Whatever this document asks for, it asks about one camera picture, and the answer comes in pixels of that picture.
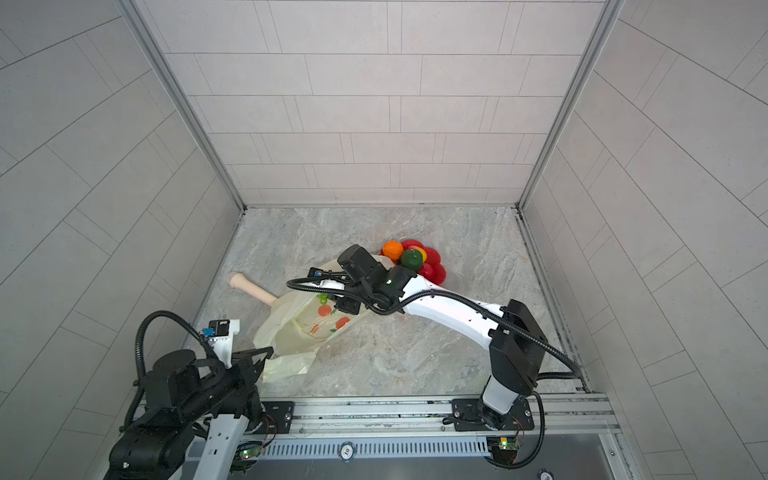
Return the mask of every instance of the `marble floor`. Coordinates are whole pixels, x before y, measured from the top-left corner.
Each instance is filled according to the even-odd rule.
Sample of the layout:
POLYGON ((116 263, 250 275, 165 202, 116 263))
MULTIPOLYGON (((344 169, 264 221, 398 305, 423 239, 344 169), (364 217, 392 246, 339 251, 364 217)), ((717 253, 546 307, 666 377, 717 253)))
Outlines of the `marble floor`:
MULTIPOLYGON (((387 240, 415 238, 436 248, 444 287, 487 302, 525 303, 560 348, 515 211, 509 207, 256 208, 246 212, 200 321, 240 319, 235 350, 253 348, 269 307, 230 287, 230 271, 281 296, 288 279, 357 243, 378 253, 387 240)), ((545 357, 542 371, 567 371, 545 357)), ((490 376, 488 353, 470 339, 417 316, 369 316, 321 347, 305 375, 260 386, 262 397, 477 394, 490 376)), ((580 383, 545 380, 539 392, 580 383)))

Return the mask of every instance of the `black cable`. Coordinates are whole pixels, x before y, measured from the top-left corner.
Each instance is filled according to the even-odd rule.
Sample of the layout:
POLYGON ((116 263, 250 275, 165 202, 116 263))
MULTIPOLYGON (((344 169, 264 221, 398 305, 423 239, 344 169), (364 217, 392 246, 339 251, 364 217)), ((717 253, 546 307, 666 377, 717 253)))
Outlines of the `black cable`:
POLYGON ((535 345, 539 346, 545 352, 549 353, 554 358, 562 362, 565 366, 567 366, 574 373, 574 375, 576 375, 577 378, 581 378, 581 370, 579 369, 579 367, 576 365, 576 363, 573 360, 568 358, 568 356, 566 356, 563 352, 554 348, 549 343, 546 343, 544 340, 539 339, 537 336, 530 334, 527 330, 522 329, 519 326, 515 325, 514 323, 501 318, 500 316, 496 315, 490 310, 478 305, 474 301, 468 298, 465 298, 457 293, 453 293, 448 290, 422 290, 421 292, 414 293, 413 295, 403 300, 400 300, 398 303, 396 303, 395 305, 392 305, 387 309, 382 309, 376 304, 375 300, 368 300, 360 295, 357 295, 356 293, 346 292, 344 290, 337 290, 333 288, 322 288, 314 285, 304 285, 304 283, 315 282, 318 280, 336 280, 336 278, 333 278, 333 275, 334 274, 326 273, 325 275, 317 276, 317 277, 296 278, 293 280, 288 280, 288 282, 286 282, 286 285, 288 286, 288 288, 293 290, 302 290, 305 292, 313 292, 313 293, 325 293, 328 295, 347 296, 361 302, 369 310, 372 310, 374 313, 378 313, 379 315, 392 315, 393 313, 401 310, 404 306, 408 305, 409 303, 415 302, 416 300, 423 298, 425 296, 443 296, 472 308, 475 312, 480 313, 481 315, 492 319, 493 321, 498 323, 499 326, 502 326, 505 329, 508 329, 516 333, 517 335, 533 342, 535 345))
POLYGON ((186 321, 185 319, 178 316, 176 313, 169 312, 167 310, 158 310, 157 312, 150 313, 147 315, 147 317, 141 322, 139 325, 139 328, 136 330, 136 343, 134 344, 134 354, 135 354, 135 360, 136 360, 136 374, 138 376, 138 389, 136 390, 136 395, 134 395, 134 399, 131 401, 131 404, 128 406, 128 411, 125 413, 125 418, 123 420, 123 428, 126 429, 131 423, 134 421, 134 415, 136 414, 136 409, 139 406, 139 403, 141 402, 141 398, 144 396, 144 387, 141 385, 141 381, 144 379, 144 376, 147 375, 147 367, 144 364, 144 335, 147 334, 147 328, 149 327, 149 324, 152 323, 152 321, 156 318, 159 318, 161 316, 164 316, 167 319, 171 319, 174 322, 178 323, 182 328, 184 328, 187 333, 192 335, 192 338, 197 340, 199 344, 203 346, 203 350, 205 350, 205 356, 209 359, 216 359, 218 358, 216 356, 216 353, 214 352, 214 349, 210 346, 208 342, 205 341, 205 338, 192 327, 186 321))
POLYGON ((525 457, 525 460, 522 462, 512 463, 510 465, 507 465, 505 463, 500 463, 495 461, 493 458, 489 457, 483 457, 485 458, 485 461, 490 463, 491 465, 499 468, 505 468, 507 470, 515 470, 517 468, 523 468, 529 463, 533 462, 533 459, 536 458, 536 455, 541 451, 541 446, 544 444, 544 403, 541 401, 541 396, 538 394, 538 392, 534 391, 531 392, 533 396, 536 397, 536 402, 538 403, 538 418, 539 418, 539 426, 538 426, 538 440, 536 440, 536 446, 533 448, 533 452, 527 457, 525 457))

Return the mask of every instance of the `tiled wall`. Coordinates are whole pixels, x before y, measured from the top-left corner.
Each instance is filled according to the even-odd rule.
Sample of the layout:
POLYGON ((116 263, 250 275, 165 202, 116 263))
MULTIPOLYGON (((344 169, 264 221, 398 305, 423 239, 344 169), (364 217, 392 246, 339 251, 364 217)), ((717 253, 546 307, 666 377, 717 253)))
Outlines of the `tiled wall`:
POLYGON ((516 202, 603 6, 137 4, 246 204, 516 202))
POLYGON ((111 0, 0 2, 0 478, 103 477, 238 215, 111 0))
POLYGON ((628 0, 525 209, 646 478, 768 473, 767 31, 628 0))

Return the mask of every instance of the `plastic bag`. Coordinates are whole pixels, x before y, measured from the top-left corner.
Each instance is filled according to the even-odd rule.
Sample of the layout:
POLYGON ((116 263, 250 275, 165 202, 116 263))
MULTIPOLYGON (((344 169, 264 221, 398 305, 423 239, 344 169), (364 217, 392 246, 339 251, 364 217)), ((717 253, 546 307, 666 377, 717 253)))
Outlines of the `plastic bag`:
MULTIPOLYGON (((373 255, 373 258, 387 270, 394 266, 387 257, 373 255)), ((320 268, 342 271, 335 260, 320 268)), ((272 305, 269 318, 253 337, 256 348, 271 346, 275 350, 272 359, 266 361, 262 381, 274 382, 309 372, 321 346, 370 314, 371 311, 364 306, 361 306, 358 315, 339 312, 322 294, 291 290, 281 296, 272 305)))

